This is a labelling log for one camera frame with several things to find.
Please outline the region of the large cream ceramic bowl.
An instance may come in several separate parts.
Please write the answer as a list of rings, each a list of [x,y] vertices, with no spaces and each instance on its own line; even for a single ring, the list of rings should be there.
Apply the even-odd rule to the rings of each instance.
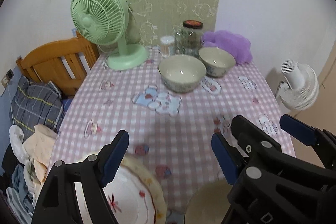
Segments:
[[[221,223],[230,207],[227,195],[232,185],[219,180],[202,186],[191,198],[185,212],[185,223]]]

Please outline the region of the white plate with red rim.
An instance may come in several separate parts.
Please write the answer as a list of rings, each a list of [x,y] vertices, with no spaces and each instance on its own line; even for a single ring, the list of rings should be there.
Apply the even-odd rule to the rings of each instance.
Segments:
[[[139,176],[121,165],[112,182],[103,189],[118,223],[156,223],[152,195]]]

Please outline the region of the cream floral bowl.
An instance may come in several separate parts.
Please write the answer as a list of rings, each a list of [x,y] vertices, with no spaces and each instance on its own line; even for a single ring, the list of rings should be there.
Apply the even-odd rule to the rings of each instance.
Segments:
[[[164,85],[175,93],[193,91],[206,75],[205,65],[189,55],[174,55],[162,59],[158,71]]]
[[[236,65],[234,57],[218,47],[203,47],[198,55],[211,77],[221,78]]]

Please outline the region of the cream plate with yellow flowers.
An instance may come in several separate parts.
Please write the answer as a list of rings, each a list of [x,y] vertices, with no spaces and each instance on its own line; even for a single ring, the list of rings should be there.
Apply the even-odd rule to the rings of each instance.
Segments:
[[[149,189],[156,209],[156,223],[166,222],[167,205],[163,196],[160,183],[154,175],[135,157],[125,155],[121,165],[127,166],[139,176],[141,181]]]

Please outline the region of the pile of clothes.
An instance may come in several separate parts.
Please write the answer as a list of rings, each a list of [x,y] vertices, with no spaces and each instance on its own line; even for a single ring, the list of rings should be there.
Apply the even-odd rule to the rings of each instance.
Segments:
[[[15,165],[10,175],[12,185],[6,189],[7,203],[19,223],[31,223],[35,205],[47,178],[57,136],[56,132],[38,124],[30,137],[23,138],[23,146],[30,159],[26,165],[20,162]]]

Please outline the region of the white standing fan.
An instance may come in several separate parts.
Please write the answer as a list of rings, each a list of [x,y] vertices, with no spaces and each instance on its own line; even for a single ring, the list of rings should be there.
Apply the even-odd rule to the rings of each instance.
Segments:
[[[291,111],[302,111],[310,108],[319,93],[318,78],[313,68],[293,59],[281,65],[284,81],[281,81],[275,92],[275,98]]]

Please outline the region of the pink checkered tablecloth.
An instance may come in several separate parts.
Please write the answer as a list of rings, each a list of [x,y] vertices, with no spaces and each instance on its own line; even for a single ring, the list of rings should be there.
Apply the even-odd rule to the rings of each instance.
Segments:
[[[222,176],[211,137],[220,132],[236,145],[233,117],[246,117],[284,153],[295,154],[280,128],[278,103],[254,63],[236,65],[220,79],[205,77],[193,91],[177,94],[163,83],[161,59],[153,47],[140,66],[116,71],[100,56],[65,114],[50,161],[82,161],[127,131],[127,153],[149,171],[146,184],[162,188],[165,204],[156,207],[156,221],[164,223],[166,209],[185,209],[201,186]]]

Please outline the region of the white plastic bag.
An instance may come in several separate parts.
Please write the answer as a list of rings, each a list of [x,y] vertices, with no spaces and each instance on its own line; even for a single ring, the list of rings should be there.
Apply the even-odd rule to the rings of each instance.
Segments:
[[[9,138],[15,157],[21,164],[26,165],[29,162],[30,156],[23,146],[24,134],[21,128],[17,125],[12,125],[9,128]]]

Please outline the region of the purple plush toy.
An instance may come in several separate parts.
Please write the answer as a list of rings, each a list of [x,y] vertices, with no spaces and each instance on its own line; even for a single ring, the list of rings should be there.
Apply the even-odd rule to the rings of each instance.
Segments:
[[[217,47],[230,53],[239,65],[249,64],[253,60],[251,42],[244,36],[226,30],[207,31],[202,41],[204,47]]]

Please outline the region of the grey plaid pillow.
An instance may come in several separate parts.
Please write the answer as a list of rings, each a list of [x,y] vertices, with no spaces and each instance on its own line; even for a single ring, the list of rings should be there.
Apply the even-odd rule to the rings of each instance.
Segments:
[[[62,94],[52,81],[36,83],[21,76],[11,101],[10,118],[23,131],[25,139],[35,132],[38,124],[58,132],[63,112]]]

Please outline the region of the glass jar with dark lid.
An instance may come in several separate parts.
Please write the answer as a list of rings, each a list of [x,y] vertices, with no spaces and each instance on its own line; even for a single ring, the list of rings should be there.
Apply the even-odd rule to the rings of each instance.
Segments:
[[[185,20],[182,28],[182,54],[198,58],[202,46],[203,23],[197,20]]]

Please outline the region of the glass mug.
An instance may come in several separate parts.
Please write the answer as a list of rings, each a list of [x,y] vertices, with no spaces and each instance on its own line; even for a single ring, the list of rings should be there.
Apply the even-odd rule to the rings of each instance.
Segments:
[[[190,55],[191,46],[189,41],[189,32],[187,30],[180,29],[175,33],[175,51],[182,55]]]

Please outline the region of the green desk fan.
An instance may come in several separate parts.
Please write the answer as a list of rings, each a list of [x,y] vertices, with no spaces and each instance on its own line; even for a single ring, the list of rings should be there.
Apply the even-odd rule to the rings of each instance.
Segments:
[[[128,44],[128,0],[72,0],[71,17],[75,28],[89,42],[117,48],[106,58],[110,69],[124,71],[137,67],[149,57],[141,44]]]

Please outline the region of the wall socket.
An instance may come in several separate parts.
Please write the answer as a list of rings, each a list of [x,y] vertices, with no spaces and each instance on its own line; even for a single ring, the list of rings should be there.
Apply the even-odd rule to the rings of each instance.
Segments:
[[[14,77],[14,73],[11,69],[9,69],[7,73],[5,74],[5,76],[1,79],[2,86],[6,88],[13,77]]]

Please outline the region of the green patterned wall mat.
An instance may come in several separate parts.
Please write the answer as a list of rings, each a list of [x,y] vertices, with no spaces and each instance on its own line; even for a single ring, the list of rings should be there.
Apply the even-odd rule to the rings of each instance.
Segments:
[[[213,31],[219,0],[129,0],[128,44],[155,46],[163,36],[173,36],[185,20],[203,23],[203,31]]]

